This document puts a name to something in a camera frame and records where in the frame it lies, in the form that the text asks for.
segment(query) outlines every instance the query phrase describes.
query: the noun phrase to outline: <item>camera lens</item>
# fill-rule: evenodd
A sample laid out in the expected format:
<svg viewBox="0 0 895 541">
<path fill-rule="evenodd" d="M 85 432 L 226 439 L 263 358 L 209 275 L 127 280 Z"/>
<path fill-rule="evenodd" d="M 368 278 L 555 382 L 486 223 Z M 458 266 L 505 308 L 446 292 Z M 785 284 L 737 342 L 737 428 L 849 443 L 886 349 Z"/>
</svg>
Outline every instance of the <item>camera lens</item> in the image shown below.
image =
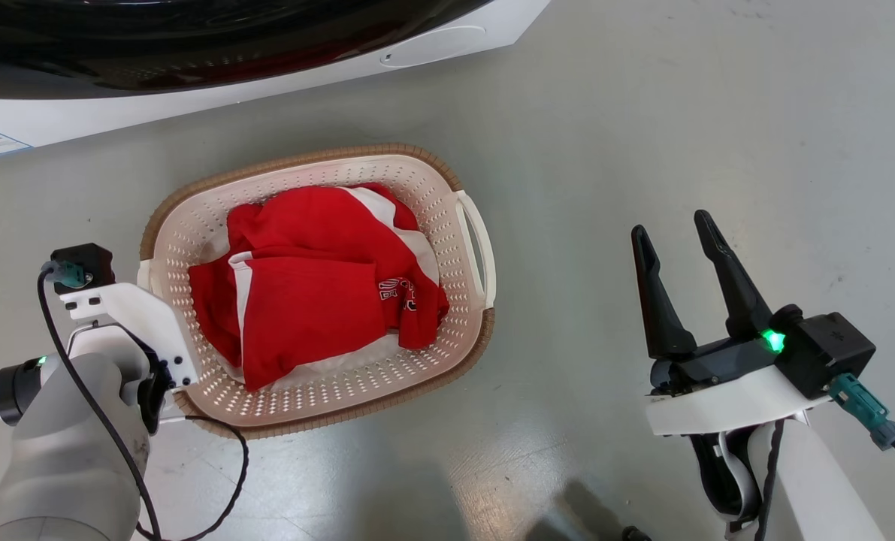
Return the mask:
<svg viewBox="0 0 895 541">
<path fill-rule="evenodd" d="M 41 389 L 41 368 L 47 357 L 0 370 L 0 420 L 15 427 Z"/>
</svg>

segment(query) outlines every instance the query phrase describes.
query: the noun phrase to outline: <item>green led light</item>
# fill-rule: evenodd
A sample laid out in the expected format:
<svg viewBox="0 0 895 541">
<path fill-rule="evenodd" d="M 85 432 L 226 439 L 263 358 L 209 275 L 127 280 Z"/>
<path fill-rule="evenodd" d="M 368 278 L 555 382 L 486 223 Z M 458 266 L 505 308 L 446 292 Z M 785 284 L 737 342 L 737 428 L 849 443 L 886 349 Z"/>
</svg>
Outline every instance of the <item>green led light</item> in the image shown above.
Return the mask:
<svg viewBox="0 0 895 541">
<path fill-rule="evenodd" d="M 764 332 L 760 333 L 760 335 L 764 336 L 767 345 L 771 348 L 771 352 L 780 353 L 781 350 L 785 348 L 785 336 L 780 332 L 766 329 Z"/>
</svg>

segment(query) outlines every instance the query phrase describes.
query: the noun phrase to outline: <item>brown basket rim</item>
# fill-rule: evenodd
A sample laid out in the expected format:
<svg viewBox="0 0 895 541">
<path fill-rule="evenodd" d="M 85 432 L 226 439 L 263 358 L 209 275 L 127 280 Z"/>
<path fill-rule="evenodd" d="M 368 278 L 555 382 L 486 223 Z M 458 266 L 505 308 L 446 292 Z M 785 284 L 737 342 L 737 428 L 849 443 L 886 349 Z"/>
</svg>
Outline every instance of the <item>brown basket rim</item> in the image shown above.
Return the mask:
<svg viewBox="0 0 895 541">
<path fill-rule="evenodd" d="M 454 174 L 454 171 L 452 171 L 450 167 L 447 167 L 447 164 L 445 164 L 441 158 L 437 158 L 434 154 L 430 154 L 430 152 L 423 150 L 423 148 L 415 147 L 412 144 L 391 143 L 371 144 L 365 145 L 365 147 L 341 147 L 333 148 L 332 150 L 309 152 L 289 158 L 271 160 L 262 164 L 250 165 L 250 167 L 247 168 L 240 168 L 236 171 L 226 172 L 226 174 L 217 174 L 204 178 L 203 180 L 192 184 L 187 184 L 169 195 L 158 207 L 156 207 L 156 211 L 150 216 L 150 221 L 144 229 L 144 238 L 141 240 L 141 250 L 139 250 L 141 251 L 141 254 L 139 254 L 141 256 L 141 261 L 153 259 L 156 236 L 159 235 L 159 229 L 163 226 L 166 216 L 169 216 L 180 203 L 184 202 L 187 198 L 191 198 L 193 195 L 201 194 L 201 192 L 206 192 L 208 189 L 213 189 L 230 182 L 235 182 L 259 174 L 267 174 L 272 171 L 279 171 L 284 168 L 295 168 L 299 165 L 309 165 L 317 162 L 342 160 L 346 158 L 364 158 L 368 156 L 386 155 L 403 155 L 409 156 L 410 158 L 416 158 L 417 160 L 430 165 L 430 167 L 434 168 L 438 174 L 443 176 L 444 180 L 447 181 L 447 184 L 450 185 L 454 192 L 460 192 L 461 189 L 464 189 L 464 186 L 461 185 L 461 181 L 458 180 L 457 175 Z M 491 341 L 493 328 L 494 309 L 488 308 L 485 309 L 484 314 L 482 314 L 481 332 L 474 342 L 474 346 L 471 347 L 470 352 L 467 353 L 467 356 L 465 356 L 460 363 L 451 367 L 450 370 L 437 374 L 437 376 L 431 377 L 430 379 L 422 381 L 407 389 L 387 394 L 384 397 L 376 398 L 376 400 L 368 401 L 368 403 L 355 405 L 355 407 L 348 407 L 322 415 L 299 419 L 297 421 L 276 422 L 276 424 L 265 425 L 264 427 L 240 427 L 240 425 L 237 425 L 237 427 L 240 428 L 240 431 L 247 439 L 269 438 L 284 434 L 293 434 L 294 432 L 309 431 L 313 428 L 326 427 L 326 425 L 332 425 L 335 422 L 348 421 L 385 408 L 394 407 L 400 403 L 405 403 L 405 401 L 419 397 L 421 394 L 429 393 L 434 389 L 440 389 L 440 387 L 451 383 L 458 377 L 467 373 L 467 371 L 481 358 L 481 355 L 484 354 L 486 347 L 488 347 L 488 342 Z M 173 398 L 177 407 L 180 408 L 180 411 L 183 411 L 186 415 L 211 417 L 193 403 L 193 400 L 189 397 L 186 391 L 176 391 L 176 393 L 173 394 Z M 230 432 L 224 428 L 217 427 L 217 425 L 208 424 L 207 422 L 196 422 L 196 424 L 212 434 L 227 438 L 233 437 L 233 434 L 230 434 Z"/>
</svg>

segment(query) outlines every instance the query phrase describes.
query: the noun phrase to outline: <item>teal connector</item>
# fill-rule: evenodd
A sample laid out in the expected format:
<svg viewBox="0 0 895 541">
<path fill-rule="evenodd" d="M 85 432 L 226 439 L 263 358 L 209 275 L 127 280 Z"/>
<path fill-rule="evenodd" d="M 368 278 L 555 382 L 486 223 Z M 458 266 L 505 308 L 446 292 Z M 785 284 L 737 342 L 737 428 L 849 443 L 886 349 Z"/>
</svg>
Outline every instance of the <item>teal connector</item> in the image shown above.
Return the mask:
<svg viewBox="0 0 895 541">
<path fill-rule="evenodd" d="M 895 422 L 887 418 L 887 407 L 850 373 L 831 381 L 828 396 L 842 409 L 865 425 L 873 441 L 882 451 L 895 442 Z"/>
<path fill-rule="evenodd" d="M 78 264 L 69 263 L 69 261 L 46 261 L 41 267 L 41 273 L 48 268 L 53 269 L 53 272 L 46 277 L 48 282 L 59 282 L 70 289 L 82 288 L 89 282 L 89 277 L 83 272 L 83 267 Z"/>
</svg>

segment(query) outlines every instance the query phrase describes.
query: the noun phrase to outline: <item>white stripe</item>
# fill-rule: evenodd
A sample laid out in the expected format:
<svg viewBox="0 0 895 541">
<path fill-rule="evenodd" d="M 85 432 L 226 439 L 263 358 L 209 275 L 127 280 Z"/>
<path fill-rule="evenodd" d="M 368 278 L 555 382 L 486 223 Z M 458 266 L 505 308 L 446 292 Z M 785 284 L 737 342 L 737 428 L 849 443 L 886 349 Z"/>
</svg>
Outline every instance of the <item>white stripe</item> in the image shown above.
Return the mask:
<svg viewBox="0 0 895 541">
<path fill-rule="evenodd" d="M 237 283 L 237 325 L 240 326 L 240 365 L 246 358 L 243 341 L 243 320 L 247 314 L 247 299 L 250 298 L 250 282 L 254 278 L 254 270 L 246 263 L 254 258 L 249 251 L 235 253 L 227 263 L 234 270 L 234 281 Z"/>
<path fill-rule="evenodd" d="M 393 216 L 397 212 L 397 207 L 389 199 L 369 188 L 338 189 L 345 189 L 350 195 L 357 198 L 362 205 L 367 207 L 378 222 L 388 226 L 400 238 L 401 242 L 413 252 L 413 257 L 416 257 L 420 271 L 423 271 L 423 274 L 430 278 L 434 284 L 440 284 L 437 257 L 434 256 L 434 250 L 431 249 L 431 244 L 427 241 L 427 237 L 420 231 L 408 231 L 395 227 L 393 225 Z"/>
<path fill-rule="evenodd" d="M 400 340 L 396 334 L 386 334 L 377 340 L 368 343 L 355 352 L 343 353 L 333 357 L 327 357 L 313 363 L 297 365 L 286 376 L 281 377 L 277 381 L 262 387 L 259 391 L 281 391 L 321 381 L 328 377 L 336 376 L 347 370 L 358 369 L 372 363 L 393 359 L 397 353 L 403 352 L 403 347 L 398 343 Z M 228 362 L 220 363 L 227 372 L 227 376 L 233 377 L 240 383 L 246 384 L 243 377 L 242 367 L 235 367 Z"/>
</svg>

